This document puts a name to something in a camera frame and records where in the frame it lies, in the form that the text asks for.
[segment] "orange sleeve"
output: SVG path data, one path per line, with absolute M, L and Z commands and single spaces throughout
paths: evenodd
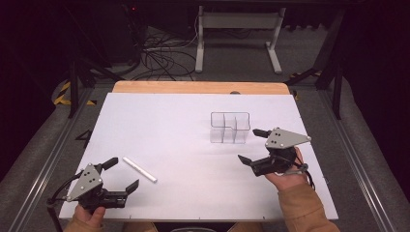
M 289 232 L 334 232 L 338 228 L 326 219 L 322 201 L 310 185 L 301 184 L 278 193 Z
M 103 226 L 95 228 L 73 216 L 64 232 L 103 232 Z

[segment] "human hand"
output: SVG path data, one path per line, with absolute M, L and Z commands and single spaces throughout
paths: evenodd
M 97 208 L 94 211 L 94 214 L 91 215 L 90 212 L 82 208 L 82 206 L 79 204 L 75 207 L 75 212 L 74 212 L 74 216 L 77 219 L 95 228 L 100 228 L 102 226 L 104 214 L 105 214 L 104 207 Z
M 299 164 L 304 163 L 304 160 L 302 158 L 301 151 L 299 148 L 295 147 L 296 154 L 298 156 L 298 159 L 295 161 Z M 293 165 L 290 170 L 298 170 L 298 168 Z M 289 189 L 291 187 L 297 186 L 299 184 L 307 183 L 308 182 L 308 177 L 305 173 L 302 174 L 290 174 L 290 175 L 282 175 L 278 176 L 275 173 L 269 173 L 265 175 L 266 179 L 268 179 L 270 182 L 272 182 L 279 191 Z

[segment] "transparent box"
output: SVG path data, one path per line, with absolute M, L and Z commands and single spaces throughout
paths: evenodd
M 211 143 L 246 143 L 249 131 L 247 112 L 211 113 Z

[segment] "white tabletop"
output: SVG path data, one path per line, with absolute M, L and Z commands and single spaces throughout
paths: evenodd
M 108 94 L 78 170 L 89 162 L 98 164 L 118 157 L 117 165 L 102 172 L 103 187 L 124 190 L 136 179 L 140 185 L 129 196 L 126 208 L 109 209 L 104 218 L 282 219 L 276 188 L 263 176 L 255 177 L 238 159 L 238 155 L 252 160 L 266 158 L 266 139 L 250 132 L 245 144 L 211 143 L 212 112 L 248 112 L 251 130 L 279 127 L 307 134 L 291 95 Z M 337 218 L 311 145 L 298 147 L 327 218 Z M 133 160 L 158 181 L 152 183 L 122 157 Z M 60 218 L 71 218 L 76 204 L 65 202 Z

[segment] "white chalk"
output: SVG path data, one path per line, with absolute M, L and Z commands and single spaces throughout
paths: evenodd
M 137 172 L 141 173 L 143 176 L 145 176 L 146 178 L 150 179 L 150 181 L 152 181 L 153 183 L 157 182 L 157 178 L 153 177 L 153 175 L 151 175 L 150 173 L 148 173 L 147 171 L 145 171 L 144 169 L 142 169 L 140 166 L 136 165 L 133 161 L 131 161 L 130 159 L 123 157 L 123 160 L 129 164 L 131 167 L 133 167 L 133 169 L 135 169 Z

